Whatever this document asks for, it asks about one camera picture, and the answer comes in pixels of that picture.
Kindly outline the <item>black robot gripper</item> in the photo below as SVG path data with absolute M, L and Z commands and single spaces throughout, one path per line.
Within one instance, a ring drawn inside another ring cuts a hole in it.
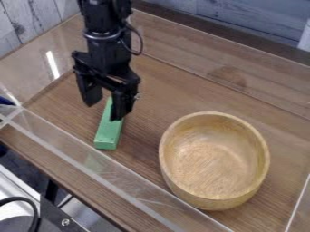
M 102 89 L 111 91 L 112 105 L 110 120 L 120 121 L 132 111 L 136 102 L 140 78 L 131 70 L 132 55 L 142 52 L 131 50 L 131 32 L 96 33 L 84 30 L 87 52 L 74 51 L 74 72 L 79 92 L 88 107 L 103 98 Z

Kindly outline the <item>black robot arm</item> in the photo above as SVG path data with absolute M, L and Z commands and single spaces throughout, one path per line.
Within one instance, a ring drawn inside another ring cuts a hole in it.
M 130 67 L 134 55 L 132 34 L 143 40 L 127 19 L 132 14 L 132 0 L 78 0 L 84 17 L 87 51 L 74 51 L 74 72 L 84 104 L 91 107 L 103 98 L 102 89 L 111 92 L 110 120 L 120 121 L 132 111 L 140 78 Z

